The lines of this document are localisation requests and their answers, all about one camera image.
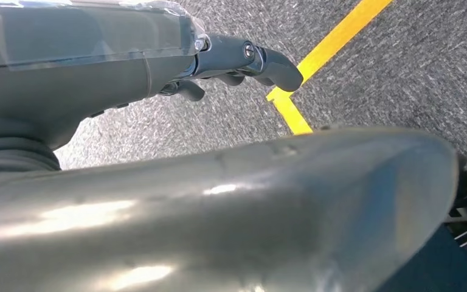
screw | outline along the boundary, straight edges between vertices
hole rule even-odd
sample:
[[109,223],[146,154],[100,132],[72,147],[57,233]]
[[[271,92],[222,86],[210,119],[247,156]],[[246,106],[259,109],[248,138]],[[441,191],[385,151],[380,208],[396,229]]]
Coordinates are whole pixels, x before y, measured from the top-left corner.
[[248,59],[251,59],[255,56],[255,48],[252,44],[246,44],[244,46],[244,56]]

gray plastic housing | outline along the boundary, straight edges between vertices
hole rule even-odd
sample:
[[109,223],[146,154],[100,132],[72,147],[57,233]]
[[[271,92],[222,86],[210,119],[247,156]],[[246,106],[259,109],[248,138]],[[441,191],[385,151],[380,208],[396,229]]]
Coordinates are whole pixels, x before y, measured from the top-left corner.
[[194,59],[138,59],[27,71],[0,68],[0,137],[24,137],[60,148],[83,119],[154,96]]
[[325,131],[201,155],[0,173],[0,292],[373,292],[452,205],[419,131]]

yellow tape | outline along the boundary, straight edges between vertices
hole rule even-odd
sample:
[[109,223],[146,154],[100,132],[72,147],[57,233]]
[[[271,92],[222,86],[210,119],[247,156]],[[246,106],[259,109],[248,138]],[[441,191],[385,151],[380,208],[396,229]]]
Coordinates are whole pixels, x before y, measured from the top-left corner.
[[[357,33],[393,0],[361,0],[359,4],[303,59],[298,69],[307,82],[335,56]],[[293,134],[312,132],[311,127],[291,100],[292,92],[275,88],[268,94]]]

plastic casing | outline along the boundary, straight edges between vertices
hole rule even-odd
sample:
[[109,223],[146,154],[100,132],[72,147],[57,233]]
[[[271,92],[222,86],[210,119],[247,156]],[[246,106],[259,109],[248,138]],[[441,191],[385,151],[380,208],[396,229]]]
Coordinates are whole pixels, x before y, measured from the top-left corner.
[[0,292],[372,292],[438,229],[457,156],[401,129],[0,173]]
[[0,67],[195,55],[203,24],[170,1],[0,0]]

black plastic part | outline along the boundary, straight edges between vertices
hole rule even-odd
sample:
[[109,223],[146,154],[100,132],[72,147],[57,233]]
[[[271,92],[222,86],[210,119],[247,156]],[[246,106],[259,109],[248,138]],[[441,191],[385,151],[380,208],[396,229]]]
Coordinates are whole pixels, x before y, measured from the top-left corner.
[[192,102],[198,102],[205,96],[205,90],[192,81],[179,82],[177,93]]
[[210,35],[210,48],[200,52],[198,65],[192,78],[206,78],[222,75],[245,67],[253,58],[244,55],[246,45],[253,44],[244,39],[224,35]]
[[303,83],[303,76],[294,64],[283,54],[264,49],[266,67],[263,73],[255,77],[262,84],[268,84],[268,79],[280,89],[288,92],[296,91]]
[[233,76],[229,74],[223,74],[217,76],[217,79],[221,80],[222,82],[226,83],[229,86],[238,86],[244,81],[244,76]]

